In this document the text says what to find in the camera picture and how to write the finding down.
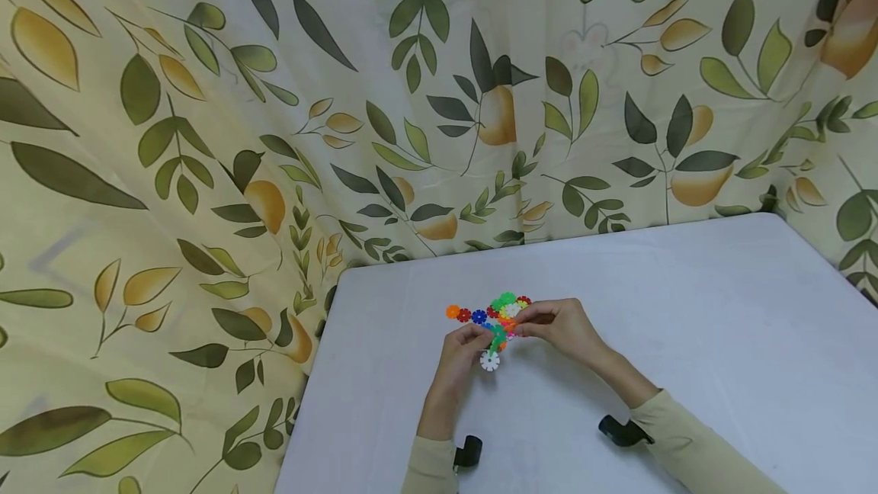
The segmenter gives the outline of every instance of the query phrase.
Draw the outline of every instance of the fabric backdrop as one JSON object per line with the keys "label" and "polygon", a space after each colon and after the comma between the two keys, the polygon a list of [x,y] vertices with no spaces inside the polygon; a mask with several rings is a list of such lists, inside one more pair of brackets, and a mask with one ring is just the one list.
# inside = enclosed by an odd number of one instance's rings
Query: fabric backdrop
{"label": "fabric backdrop", "polygon": [[355,265],[774,210],[878,288],[878,0],[0,18],[0,492],[271,493]]}

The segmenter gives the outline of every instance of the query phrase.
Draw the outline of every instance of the person's left hand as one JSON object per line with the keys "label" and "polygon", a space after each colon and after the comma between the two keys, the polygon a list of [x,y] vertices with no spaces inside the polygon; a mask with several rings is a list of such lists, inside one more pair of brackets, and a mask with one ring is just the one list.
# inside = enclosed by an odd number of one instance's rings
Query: person's left hand
{"label": "person's left hand", "polygon": [[424,401],[418,436],[446,441],[454,435],[457,409],[466,391],[469,371],[493,334],[470,322],[445,336],[437,373]]}

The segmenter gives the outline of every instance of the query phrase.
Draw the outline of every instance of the finger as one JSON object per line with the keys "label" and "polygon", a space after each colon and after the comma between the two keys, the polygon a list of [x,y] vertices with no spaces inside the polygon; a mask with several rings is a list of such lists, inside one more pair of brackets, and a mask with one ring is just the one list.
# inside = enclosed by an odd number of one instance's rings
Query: finger
{"label": "finger", "polygon": [[535,316],[539,315],[558,315],[558,300],[544,300],[543,302],[533,302],[515,315],[516,322],[529,322]]}

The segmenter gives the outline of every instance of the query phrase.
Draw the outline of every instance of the hand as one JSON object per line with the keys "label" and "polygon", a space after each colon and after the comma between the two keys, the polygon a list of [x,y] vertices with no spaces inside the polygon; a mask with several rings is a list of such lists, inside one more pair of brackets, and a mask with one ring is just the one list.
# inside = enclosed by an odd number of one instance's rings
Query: hand
{"label": "hand", "polygon": [[535,336],[555,346],[569,359],[595,369],[613,355],[576,298],[533,302],[515,320],[515,333]]}
{"label": "hand", "polygon": [[491,331],[472,322],[445,336],[439,366],[424,400],[418,436],[446,441],[454,436],[457,410],[466,391],[469,371],[491,345]]}

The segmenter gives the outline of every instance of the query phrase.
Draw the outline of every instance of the yellow leaf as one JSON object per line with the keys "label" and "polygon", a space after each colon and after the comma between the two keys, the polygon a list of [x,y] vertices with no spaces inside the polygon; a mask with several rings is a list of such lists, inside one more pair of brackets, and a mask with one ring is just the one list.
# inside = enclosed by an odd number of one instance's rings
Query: yellow leaf
{"label": "yellow leaf", "polygon": [[327,127],[342,134],[351,134],[363,128],[363,122],[347,113],[333,113],[327,119]]}
{"label": "yellow leaf", "polygon": [[814,182],[808,178],[796,178],[796,192],[804,204],[826,206],[826,199],[820,194]]}
{"label": "yellow leaf", "polygon": [[101,313],[107,310],[112,299],[112,293],[116,290],[116,280],[119,280],[119,267],[122,258],[110,263],[103,271],[100,272],[98,278],[95,279],[95,303]]}
{"label": "yellow leaf", "polygon": [[137,327],[139,330],[143,330],[144,332],[157,331],[162,327],[162,324],[164,324],[164,317],[168,315],[168,309],[170,309],[170,304],[170,302],[167,302],[159,309],[151,311],[151,313],[138,316],[137,321],[134,321],[134,326]]}
{"label": "yellow leaf", "polygon": [[126,305],[152,302],[179,274],[180,268],[154,268],[135,273],[125,283],[122,301]]}
{"label": "yellow leaf", "polygon": [[204,94],[202,94],[200,86],[183,64],[171,56],[159,54],[159,65],[162,66],[162,72],[168,77],[168,81],[181,94],[188,95],[193,100],[204,101]]}
{"label": "yellow leaf", "polygon": [[89,17],[88,14],[85,13],[85,10],[80,8],[80,5],[76,4],[74,0],[42,1],[45,2],[48,7],[56,11],[59,16],[62,16],[62,18],[69,21],[70,24],[74,24],[76,27],[81,28],[81,30],[90,35],[94,35],[95,37],[101,36],[101,32],[95,27],[91,17]]}
{"label": "yellow leaf", "polygon": [[664,8],[661,8],[658,12],[649,16],[646,21],[643,22],[643,27],[654,27],[656,25],[664,24],[665,21],[671,19],[672,15],[680,11],[680,8],[683,8],[687,2],[689,2],[689,0],[670,1]]}
{"label": "yellow leaf", "polygon": [[320,100],[314,103],[310,109],[308,109],[308,119],[313,119],[314,117],[319,117],[320,114],[324,114],[329,111],[329,108],[332,106],[332,98],[327,98],[325,100]]}
{"label": "yellow leaf", "polygon": [[710,32],[710,27],[701,24],[691,18],[683,18],[676,20],[673,24],[666,28],[661,34],[659,42],[662,48],[672,53],[675,50],[681,50],[688,45],[698,42]]}
{"label": "yellow leaf", "polygon": [[396,187],[399,188],[399,193],[402,193],[402,199],[405,201],[405,204],[411,204],[415,200],[415,188],[412,187],[412,184],[406,181],[405,178],[392,178],[392,180]]}
{"label": "yellow leaf", "polygon": [[692,108],[692,131],[686,140],[686,147],[693,145],[705,137],[713,125],[713,109],[706,105],[697,105]]}
{"label": "yellow leaf", "polygon": [[354,142],[340,140],[338,137],[329,136],[328,134],[323,135],[323,142],[334,149],[344,149],[345,147],[351,147],[354,145]]}
{"label": "yellow leaf", "polygon": [[19,53],[54,82],[79,91],[79,61],[70,39],[43,16],[19,8],[12,16],[12,40]]}
{"label": "yellow leaf", "polygon": [[643,71],[643,74],[647,74],[651,77],[656,76],[660,72],[664,72],[672,66],[674,66],[674,64],[665,63],[661,57],[653,54],[643,54],[640,57],[640,70]]}

